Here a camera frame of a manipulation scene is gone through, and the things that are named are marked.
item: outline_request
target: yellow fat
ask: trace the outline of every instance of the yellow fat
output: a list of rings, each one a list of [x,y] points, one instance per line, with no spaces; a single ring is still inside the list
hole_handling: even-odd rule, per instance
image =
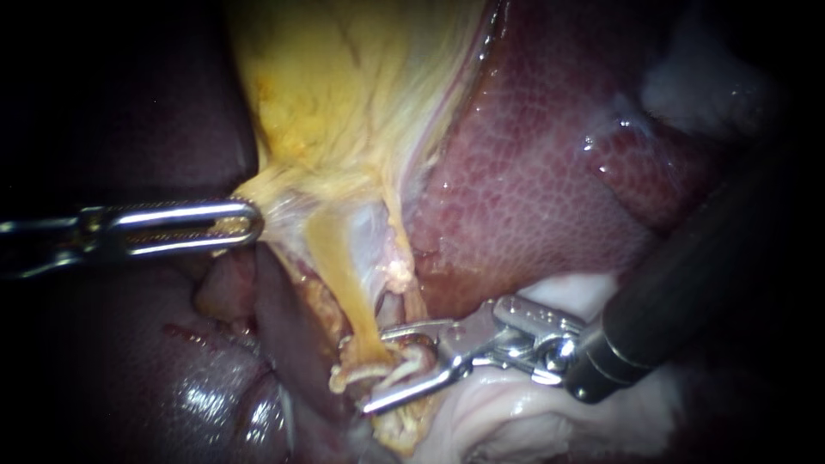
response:
[[[340,202],[383,202],[409,250],[398,193],[405,163],[432,150],[484,0],[228,0],[229,37],[261,157],[236,193],[259,205],[307,195],[316,271],[349,319],[364,363],[390,359],[352,264]]]
[[[344,221],[334,211],[319,210],[313,214],[304,230],[309,252],[315,259],[318,275],[350,322],[355,365],[392,364],[393,358],[378,336],[374,309],[353,270]]]

